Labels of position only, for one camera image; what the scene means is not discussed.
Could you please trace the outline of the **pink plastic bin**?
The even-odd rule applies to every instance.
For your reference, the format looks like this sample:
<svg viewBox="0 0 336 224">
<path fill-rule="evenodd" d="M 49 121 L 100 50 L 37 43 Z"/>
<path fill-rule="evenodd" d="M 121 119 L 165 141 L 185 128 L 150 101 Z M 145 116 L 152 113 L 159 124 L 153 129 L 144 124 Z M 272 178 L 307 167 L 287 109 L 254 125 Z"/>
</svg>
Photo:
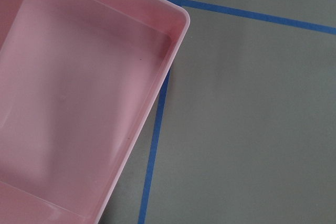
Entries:
<svg viewBox="0 0 336 224">
<path fill-rule="evenodd" d="M 98 223 L 190 24 L 167 0 L 1 0 L 1 223 Z"/>
</svg>

